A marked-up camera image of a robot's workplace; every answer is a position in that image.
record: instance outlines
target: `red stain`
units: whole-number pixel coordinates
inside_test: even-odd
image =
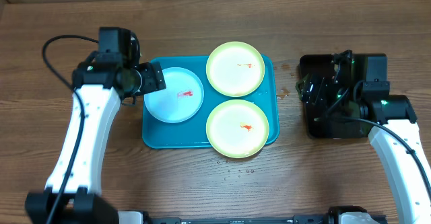
[[[253,65],[251,63],[245,63],[245,64],[241,64],[238,66],[247,66],[249,69],[251,69],[253,67]]]
[[[251,129],[253,128],[251,125],[247,125],[243,122],[241,122],[240,124],[241,124],[241,128],[247,129],[248,132],[251,131]]]
[[[178,92],[176,97],[177,98],[182,98],[182,97],[187,97],[187,96],[193,96],[193,92],[191,90],[186,91],[186,92]]]

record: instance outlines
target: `tray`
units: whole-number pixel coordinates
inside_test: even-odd
[[[266,144],[273,143],[280,132],[277,109],[277,94],[275,92],[275,77],[271,59],[262,55],[265,62],[265,76],[262,84],[251,94],[232,98],[217,92],[210,84],[206,75],[206,64],[209,56],[160,57],[151,63],[159,62],[162,69],[182,67],[194,72],[202,81],[204,99],[199,111],[190,119],[180,123],[165,123],[155,119],[143,104],[142,139],[154,149],[184,149],[211,147],[208,141],[205,125],[209,113],[227,100],[243,99],[256,104],[268,118],[269,136]]]

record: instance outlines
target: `wood grain surface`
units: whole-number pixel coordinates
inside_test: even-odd
[[[397,223],[383,167],[367,139],[306,136],[294,90],[304,54],[384,52],[392,94],[411,100],[431,158],[431,0],[156,0],[6,5],[0,21],[0,222],[28,223],[24,201],[42,191],[59,156],[71,93],[43,65],[59,34],[97,38],[100,26],[136,32],[143,60],[209,54],[223,42],[255,46],[275,65],[281,133],[260,154],[154,150],[141,139],[142,100],[114,120],[103,197],[153,217],[287,217],[354,204]],[[96,49],[63,40],[48,50],[64,75]]]

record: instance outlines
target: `wooden tabletop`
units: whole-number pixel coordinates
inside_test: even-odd
[[[360,205],[397,223],[389,185],[367,139],[309,139],[294,86],[304,54],[383,52],[392,94],[418,115],[431,159],[431,0],[156,0],[6,5],[0,21],[0,222],[28,223],[29,190],[43,191],[71,113],[71,93],[44,66],[60,34],[97,38],[100,26],[136,32],[143,60],[209,54],[223,42],[256,47],[275,65],[278,140],[255,157],[213,149],[154,150],[141,138],[142,99],[114,120],[103,197],[153,217],[289,217]],[[96,49],[55,42],[52,64],[70,79]]]

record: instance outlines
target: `yellow plate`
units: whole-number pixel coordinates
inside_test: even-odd
[[[206,131],[215,150],[228,157],[241,158],[257,153],[265,145],[269,123],[255,104],[229,100],[211,112]]]
[[[207,78],[212,87],[230,97],[255,91],[265,76],[265,63],[256,48],[243,42],[218,46],[207,61]]]

